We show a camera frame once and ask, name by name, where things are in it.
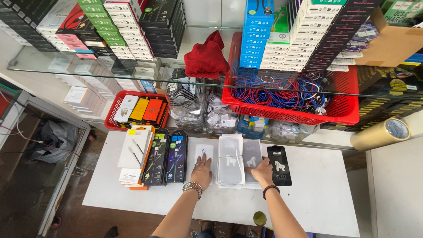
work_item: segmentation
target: wristwatch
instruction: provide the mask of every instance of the wristwatch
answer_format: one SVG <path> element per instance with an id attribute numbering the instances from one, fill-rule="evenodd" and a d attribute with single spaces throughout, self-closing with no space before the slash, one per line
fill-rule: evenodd
<path id="1" fill-rule="evenodd" d="M 200 200 L 201 195 L 203 194 L 203 188 L 196 182 L 189 182 L 189 183 L 185 183 L 184 187 L 182 188 L 182 191 L 187 191 L 190 189 L 194 189 L 198 192 L 198 200 Z"/>

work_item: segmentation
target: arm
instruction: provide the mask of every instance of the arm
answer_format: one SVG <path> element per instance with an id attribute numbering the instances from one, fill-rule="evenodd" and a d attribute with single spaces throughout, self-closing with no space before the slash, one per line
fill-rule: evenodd
<path id="1" fill-rule="evenodd" d="M 256 169 L 246 167 L 249 172 L 260 183 L 262 189 L 275 185 L 272 181 L 272 165 L 269 158 L 265 157 Z M 275 237 L 277 238 L 308 238 L 301 225 L 292 215 L 278 191 L 270 188 L 266 191 L 266 203 L 270 213 Z"/>
<path id="2" fill-rule="evenodd" d="M 198 183 L 203 188 L 203 191 L 212 180 L 212 172 L 210 171 L 212 160 L 209 158 L 206 161 L 206 158 L 206 154 L 203 154 L 203 158 L 198 157 L 191 174 L 191 182 Z M 185 191 L 152 235 L 160 238 L 185 238 L 190 228 L 192 213 L 197 199 L 198 193 L 196 190 Z"/>

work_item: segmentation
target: human hand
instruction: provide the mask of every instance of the human hand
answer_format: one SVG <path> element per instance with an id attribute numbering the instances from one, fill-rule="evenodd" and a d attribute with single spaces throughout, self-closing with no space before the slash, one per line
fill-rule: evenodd
<path id="1" fill-rule="evenodd" d="M 206 188 L 210 185 L 213 177 L 212 172 L 210 171 L 210 164 L 212 163 L 212 159 L 209 158 L 206 160 L 206 158 L 207 155 L 205 153 L 203 154 L 202 158 L 200 156 L 198 157 L 190 180 L 191 182 L 198 183 L 203 188 L 203 191 L 205 191 Z"/>
<path id="2" fill-rule="evenodd" d="M 275 185 L 272 180 L 273 165 L 269 164 L 269 161 L 268 157 L 263 157 L 263 161 L 260 162 L 257 168 L 244 167 L 245 172 L 252 174 L 263 189 L 270 185 Z"/>

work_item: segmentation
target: clear plastic bag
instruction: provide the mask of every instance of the clear plastic bag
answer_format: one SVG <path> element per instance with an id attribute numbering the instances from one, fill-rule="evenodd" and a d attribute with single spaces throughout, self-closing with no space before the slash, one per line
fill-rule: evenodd
<path id="1" fill-rule="evenodd" d="M 213 136 L 235 133 L 238 114 L 221 102 L 222 95 L 211 93 L 207 99 L 206 130 Z"/>
<path id="2" fill-rule="evenodd" d="M 319 129 L 319 125 L 271 120 L 267 127 L 270 138 L 283 143 L 299 143 Z"/>
<path id="3" fill-rule="evenodd" d="M 163 71 L 164 79 L 161 89 L 169 100 L 169 114 L 176 125 L 185 131 L 202 131 L 204 129 L 204 112 L 206 111 L 206 86 L 188 83 L 204 83 L 204 78 L 188 77 L 183 62 L 168 64 Z"/>

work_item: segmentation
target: packing tape roll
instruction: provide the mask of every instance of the packing tape roll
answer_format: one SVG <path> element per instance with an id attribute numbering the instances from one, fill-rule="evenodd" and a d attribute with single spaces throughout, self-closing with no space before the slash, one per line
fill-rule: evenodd
<path id="1" fill-rule="evenodd" d="M 410 138 L 410 129 L 401 120 L 389 118 L 351 136 L 351 145 L 358 151 L 366 151 Z"/>

